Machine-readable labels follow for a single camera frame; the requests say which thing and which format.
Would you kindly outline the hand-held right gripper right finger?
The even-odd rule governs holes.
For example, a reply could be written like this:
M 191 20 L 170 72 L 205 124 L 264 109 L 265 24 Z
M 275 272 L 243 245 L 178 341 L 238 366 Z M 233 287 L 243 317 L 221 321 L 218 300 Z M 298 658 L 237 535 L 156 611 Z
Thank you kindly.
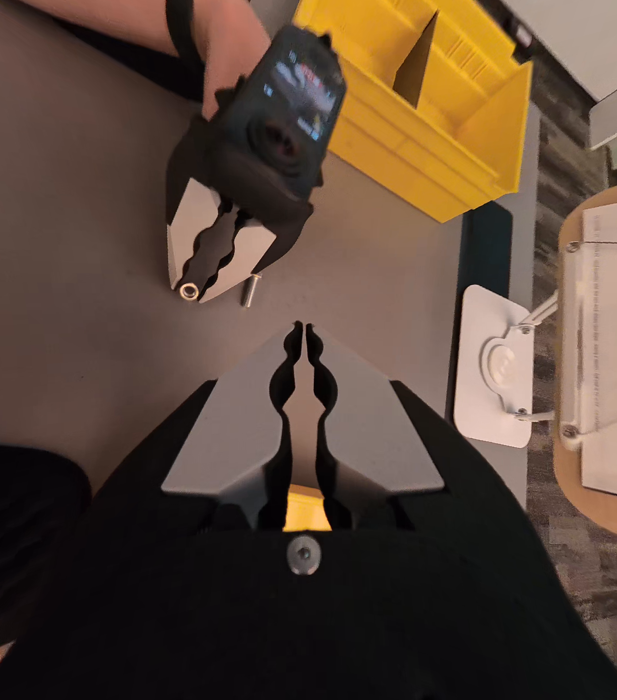
M 393 498 L 442 491 L 391 380 L 316 325 L 305 327 L 317 425 L 315 472 L 330 527 L 354 529 Z

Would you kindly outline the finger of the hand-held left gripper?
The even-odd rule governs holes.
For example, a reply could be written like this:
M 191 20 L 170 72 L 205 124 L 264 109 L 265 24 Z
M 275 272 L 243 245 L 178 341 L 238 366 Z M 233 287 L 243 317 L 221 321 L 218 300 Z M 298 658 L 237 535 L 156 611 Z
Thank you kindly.
M 200 303 L 204 304 L 232 288 L 261 276 L 255 269 L 276 241 L 276 234 L 256 218 L 239 211 L 227 250 L 224 251 L 209 277 Z
M 194 283 L 201 296 L 230 242 L 232 229 L 222 218 L 231 211 L 229 199 L 195 179 L 188 180 L 167 225 L 167 263 L 174 291 L 179 293 L 181 284 Z

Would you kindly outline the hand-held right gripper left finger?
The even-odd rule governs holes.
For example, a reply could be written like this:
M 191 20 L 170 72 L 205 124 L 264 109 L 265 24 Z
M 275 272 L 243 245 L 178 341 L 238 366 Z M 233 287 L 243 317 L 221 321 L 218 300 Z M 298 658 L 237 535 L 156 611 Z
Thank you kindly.
M 216 380 L 162 483 L 164 493 L 236 505 L 253 528 L 283 527 L 293 461 L 285 405 L 303 338 L 296 321 Z

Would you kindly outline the yellow plastic bin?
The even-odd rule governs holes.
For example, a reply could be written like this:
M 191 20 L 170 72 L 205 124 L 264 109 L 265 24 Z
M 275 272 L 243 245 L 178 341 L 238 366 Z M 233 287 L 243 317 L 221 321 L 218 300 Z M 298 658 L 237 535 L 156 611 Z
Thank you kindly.
M 414 109 L 394 78 L 435 11 Z M 300 1 L 293 20 L 330 32 L 346 78 L 331 153 L 439 223 L 518 190 L 532 64 L 477 1 Z
M 286 518 L 283 531 L 330 531 L 331 526 L 324 511 L 321 490 L 291 484 L 287 494 Z

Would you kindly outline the person's left hand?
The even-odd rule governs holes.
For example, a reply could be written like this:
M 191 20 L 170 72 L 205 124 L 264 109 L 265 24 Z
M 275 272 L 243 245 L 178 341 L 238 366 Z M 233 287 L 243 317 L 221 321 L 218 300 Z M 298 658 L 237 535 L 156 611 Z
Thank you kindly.
M 270 46 L 270 38 L 248 1 L 194 1 L 193 37 L 204 64 L 201 114 L 218 110 L 216 92 L 247 77 Z

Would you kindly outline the instruction sheet on stand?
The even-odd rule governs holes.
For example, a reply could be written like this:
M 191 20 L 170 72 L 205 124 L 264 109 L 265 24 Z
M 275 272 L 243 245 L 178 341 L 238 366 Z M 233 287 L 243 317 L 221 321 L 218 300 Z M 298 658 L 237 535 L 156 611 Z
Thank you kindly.
M 566 283 L 563 280 L 563 257 L 566 248 L 576 241 L 582 232 L 582 215 L 587 209 L 617 204 L 617 186 L 613 186 L 586 199 L 577 206 L 563 222 L 558 234 L 558 264 L 556 282 L 558 284 L 559 310 L 557 311 L 556 340 L 556 389 L 554 419 L 554 472 L 558 485 L 566 499 L 585 517 L 598 527 L 617 536 L 617 495 L 594 491 L 582 485 L 582 463 L 577 452 L 566 448 L 560 436 L 559 410 L 562 403 L 562 388 L 566 380 L 563 369 L 563 334 L 566 331 L 565 303 Z

